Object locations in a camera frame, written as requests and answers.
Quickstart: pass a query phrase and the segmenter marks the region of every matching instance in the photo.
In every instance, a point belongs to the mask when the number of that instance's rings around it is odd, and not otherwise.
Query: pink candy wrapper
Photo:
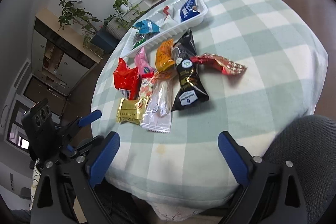
[[[142,77],[144,74],[153,72],[154,69],[149,65],[145,48],[142,47],[134,58],[135,66],[139,69],[139,74]]]

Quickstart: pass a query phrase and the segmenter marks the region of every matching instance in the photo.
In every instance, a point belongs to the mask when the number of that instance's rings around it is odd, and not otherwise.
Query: green and white tablecloth
[[[208,14],[192,29],[198,54],[214,53],[246,65],[243,76],[200,68],[209,101],[173,112],[170,134],[116,123],[122,94],[114,88],[113,72],[128,32],[101,72],[92,99],[91,110],[102,111],[92,124],[93,136],[116,131],[121,140],[106,179],[151,204],[198,209],[223,204],[237,183],[218,149],[219,133],[227,130],[251,155],[263,155],[292,120],[314,113],[322,91],[328,55],[283,1],[204,2]],[[156,48],[147,53],[152,66],[155,53]],[[133,59],[127,62],[134,66]],[[175,79],[173,99],[178,90]]]

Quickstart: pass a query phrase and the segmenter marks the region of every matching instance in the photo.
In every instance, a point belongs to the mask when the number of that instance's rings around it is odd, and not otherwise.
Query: black snack bag
[[[208,101],[209,95],[198,77],[197,65],[190,60],[191,56],[197,55],[191,30],[185,32],[176,42],[172,55],[180,81],[180,90],[175,97],[172,111],[183,110]]]

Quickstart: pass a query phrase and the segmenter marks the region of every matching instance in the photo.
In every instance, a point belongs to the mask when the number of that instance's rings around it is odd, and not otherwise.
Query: screw
[[[50,168],[53,166],[53,162],[52,161],[48,161],[46,164],[45,164],[45,167],[46,168]]]
[[[286,165],[288,167],[293,167],[293,163],[290,160],[286,161]]]
[[[82,163],[83,161],[85,161],[85,157],[83,156],[79,156],[76,158],[76,162],[78,162],[79,164]]]
[[[259,156],[254,156],[253,157],[253,160],[254,160],[254,162],[256,162],[256,163],[261,163],[262,161],[263,161],[263,159],[261,158],[261,157],[259,157]]]

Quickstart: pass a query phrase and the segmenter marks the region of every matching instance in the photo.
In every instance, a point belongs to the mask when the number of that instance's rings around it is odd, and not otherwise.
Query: gold candy wrapper
[[[143,118],[143,114],[146,111],[149,97],[138,100],[127,100],[125,98],[120,99],[120,104],[117,111],[117,122],[132,122],[140,124]]]

